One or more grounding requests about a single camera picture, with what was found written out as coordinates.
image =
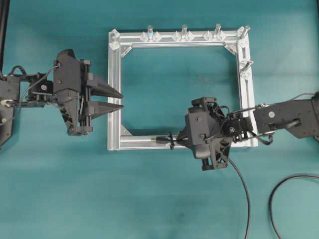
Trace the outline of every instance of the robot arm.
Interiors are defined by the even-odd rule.
[[[309,100],[289,100],[271,105],[258,105],[254,108],[235,112],[222,111],[216,98],[200,98],[192,101],[192,107],[185,116],[185,128],[176,140],[158,137],[158,143],[175,142],[192,150],[197,159],[202,160],[202,170],[225,168],[231,143],[257,138],[269,145],[273,134],[286,129],[297,138],[313,136],[319,141],[319,92]],[[243,112],[253,110],[258,134],[253,132],[250,117]]]
[[[53,82],[46,74],[28,75],[20,67],[10,73],[0,75],[0,146],[12,135],[12,120],[16,117],[14,109],[44,107],[53,105],[59,108],[67,127],[68,135],[87,135],[93,131],[92,120],[119,110],[123,105],[92,101],[91,96],[123,96],[106,84],[103,79],[90,72],[90,61],[78,60],[72,49],[60,52],[54,61]],[[22,74],[15,74],[19,69]],[[20,99],[20,84],[28,82],[26,98]]]

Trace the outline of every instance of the metal bolt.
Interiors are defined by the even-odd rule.
[[[270,112],[268,113],[268,116],[269,116],[270,118],[273,118],[273,117],[275,117],[275,112],[273,112],[273,111],[270,111]]]
[[[46,91],[46,90],[48,89],[48,87],[47,87],[46,85],[41,85],[41,89],[42,89],[43,91]]]
[[[214,31],[214,38],[216,38],[218,36],[218,34],[220,33],[220,29],[221,29],[221,25],[220,24],[216,24],[215,27],[215,31]]]
[[[181,38],[182,38],[182,39],[185,39],[186,34],[187,34],[187,25],[184,24],[184,25],[181,27]]]
[[[253,62],[252,60],[248,60],[247,63],[246,63],[246,65],[244,66],[244,68],[241,69],[240,71],[241,71],[241,72],[247,71],[253,64],[254,64],[254,62]]]
[[[148,26],[148,36],[149,36],[149,40],[152,40],[152,38],[153,38],[153,27],[151,25]]]
[[[245,38],[245,36],[248,34],[249,30],[250,30],[250,25],[245,26],[245,29],[243,30],[243,33],[240,36],[240,39]]]

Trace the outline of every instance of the teal table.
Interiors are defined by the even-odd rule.
[[[274,103],[319,90],[318,21],[315,0],[15,0],[3,71],[19,64],[28,73],[46,72],[60,50],[73,48],[106,79],[113,28],[249,24],[256,103]],[[234,62],[222,48],[130,52],[123,61],[124,124],[141,134],[176,132],[201,96],[237,109]],[[202,172],[182,149],[107,151],[106,121],[94,120],[88,137],[69,137],[57,109],[22,111],[0,152],[1,239],[243,238],[247,204],[233,168]],[[273,145],[234,149],[231,158],[251,194],[249,238],[275,238],[268,196],[288,175],[319,174],[318,143],[279,131]],[[318,197],[310,180],[278,191],[274,216],[284,238],[318,238]]]

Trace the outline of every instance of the square frame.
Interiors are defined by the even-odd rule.
[[[121,61],[133,48],[156,47],[199,47],[222,46],[236,56],[237,78],[239,88],[239,101],[242,109],[255,106],[253,77],[250,59],[249,36],[250,26],[238,30],[221,30],[217,24],[214,30],[194,31],[182,26],[181,31],[153,32],[153,27],[148,26],[146,32],[121,32],[116,29],[109,32],[109,85],[120,93],[122,92]],[[109,98],[109,103],[122,104],[121,99]],[[257,132],[256,122],[252,111],[244,112],[245,117],[250,117],[254,132]],[[121,110],[108,114],[108,150],[127,149],[170,149],[169,144],[156,143],[158,135],[134,136],[122,125]],[[256,147],[257,139],[233,143],[232,147]],[[175,144],[175,148],[185,148]]]

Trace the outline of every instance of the black power cord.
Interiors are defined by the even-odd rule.
[[[278,232],[278,229],[277,229],[277,226],[274,222],[274,216],[273,216],[273,198],[274,198],[274,194],[275,192],[277,191],[277,189],[283,185],[285,182],[289,181],[289,180],[292,180],[292,179],[295,179],[295,178],[310,178],[310,179],[316,179],[316,180],[319,180],[319,177],[318,176],[314,176],[314,175],[294,175],[294,176],[290,176],[288,178],[285,178],[283,179],[280,183],[278,183],[276,185],[276,187],[272,190],[271,194],[270,194],[270,197],[269,197],[269,201],[268,201],[268,209],[269,209],[269,215],[270,215],[270,220],[271,220],[271,224],[275,230],[275,233],[277,235],[277,237],[279,239],[282,239],[282,237],[280,236],[279,232]]]
[[[240,177],[240,180],[244,186],[245,189],[245,193],[246,193],[246,198],[247,198],[247,206],[248,206],[248,216],[247,216],[247,226],[246,226],[246,233],[245,233],[245,237],[244,239],[248,238],[248,233],[249,233],[249,228],[250,228],[250,197],[249,197],[249,192],[247,189],[247,185],[245,183],[245,180],[243,178],[243,176],[241,175],[239,169],[237,168],[236,164],[230,159],[228,158],[228,161],[230,162],[230,164],[233,166],[233,168],[235,169],[235,171],[237,172],[238,176]]]

